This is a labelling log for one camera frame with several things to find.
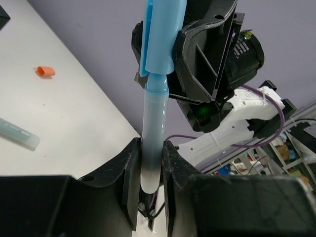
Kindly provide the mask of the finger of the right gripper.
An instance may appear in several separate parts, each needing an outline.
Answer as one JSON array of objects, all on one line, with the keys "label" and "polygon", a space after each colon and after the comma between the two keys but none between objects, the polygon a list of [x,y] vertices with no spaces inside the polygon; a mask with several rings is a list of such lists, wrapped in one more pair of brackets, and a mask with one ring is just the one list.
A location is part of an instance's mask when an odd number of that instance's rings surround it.
[{"label": "finger of the right gripper", "polygon": [[190,0],[173,48],[182,91],[189,99],[214,101],[227,58],[235,0]]},{"label": "finger of the right gripper", "polygon": [[142,31],[143,31],[143,21],[137,23],[135,28],[132,31],[132,38],[131,38],[131,48],[134,53],[134,56],[138,63],[138,71],[135,75],[135,82],[138,83],[140,86],[145,86],[146,78],[141,77],[139,75],[140,69],[140,59],[141,59],[141,46],[142,46]]}]

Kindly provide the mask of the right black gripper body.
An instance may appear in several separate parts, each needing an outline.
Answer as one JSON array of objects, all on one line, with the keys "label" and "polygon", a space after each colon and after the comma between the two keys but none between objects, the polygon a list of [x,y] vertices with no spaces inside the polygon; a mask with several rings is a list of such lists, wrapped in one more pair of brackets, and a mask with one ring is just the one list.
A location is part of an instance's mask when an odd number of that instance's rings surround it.
[{"label": "right black gripper body", "polygon": [[182,91],[176,71],[170,74],[170,97],[175,99],[195,132],[211,132],[233,109],[229,99],[235,89],[254,78],[264,64],[264,52],[249,30],[242,30],[245,15],[235,9],[231,41],[221,76],[219,90],[209,103],[189,99]]}]

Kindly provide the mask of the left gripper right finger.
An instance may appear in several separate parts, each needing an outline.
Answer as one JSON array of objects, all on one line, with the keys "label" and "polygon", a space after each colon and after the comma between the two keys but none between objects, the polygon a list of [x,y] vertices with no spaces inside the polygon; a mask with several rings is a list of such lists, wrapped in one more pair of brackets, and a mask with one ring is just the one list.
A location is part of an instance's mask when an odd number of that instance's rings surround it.
[{"label": "left gripper right finger", "polygon": [[289,176],[206,175],[163,146],[169,237],[313,237],[316,199]]}]

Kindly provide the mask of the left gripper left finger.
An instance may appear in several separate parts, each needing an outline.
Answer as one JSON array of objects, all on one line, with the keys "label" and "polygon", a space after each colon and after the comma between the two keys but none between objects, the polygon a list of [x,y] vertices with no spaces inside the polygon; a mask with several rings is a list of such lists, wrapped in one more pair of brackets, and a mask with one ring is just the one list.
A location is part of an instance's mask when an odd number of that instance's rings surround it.
[{"label": "left gripper left finger", "polygon": [[3,237],[129,237],[137,227],[141,140],[75,179],[70,175],[3,176]]}]

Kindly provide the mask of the blue highlighter cap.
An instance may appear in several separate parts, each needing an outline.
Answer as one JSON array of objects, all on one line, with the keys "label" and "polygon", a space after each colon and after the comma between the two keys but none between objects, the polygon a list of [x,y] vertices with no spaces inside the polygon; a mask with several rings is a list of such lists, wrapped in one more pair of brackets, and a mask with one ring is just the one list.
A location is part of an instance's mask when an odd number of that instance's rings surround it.
[{"label": "blue highlighter cap", "polygon": [[174,71],[172,50],[182,29],[186,0],[148,0],[145,5],[139,74]]}]

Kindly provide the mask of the light blue highlighter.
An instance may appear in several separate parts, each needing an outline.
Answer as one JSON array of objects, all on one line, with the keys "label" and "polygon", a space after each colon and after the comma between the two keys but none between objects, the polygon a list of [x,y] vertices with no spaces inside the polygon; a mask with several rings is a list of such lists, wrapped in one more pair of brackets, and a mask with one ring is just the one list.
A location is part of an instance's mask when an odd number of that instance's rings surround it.
[{"label": "light blue highlighter", "polygon": [[141,188],[147,194],[153,194],[159,187],[168,98],[166,75],[149,73],[144,94],[141,157]]}]

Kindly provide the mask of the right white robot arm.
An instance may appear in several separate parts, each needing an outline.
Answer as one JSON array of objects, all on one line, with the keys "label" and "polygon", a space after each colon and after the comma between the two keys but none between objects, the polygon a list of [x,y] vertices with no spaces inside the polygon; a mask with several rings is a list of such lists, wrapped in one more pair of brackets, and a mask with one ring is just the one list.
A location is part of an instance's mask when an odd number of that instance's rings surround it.
[{"label": "right white robot arm", "polygon": [[198,164],[227,147],[247,148],[252,138],[276,137],[295,112],[269,81],[246,84],[263,67],[258,38],[242,28],[235,0],[149,0],[132,32],[136,81],[145,90],[143,169],[162,163],[167,103],[174,99],[201,136],[178,146]]}]

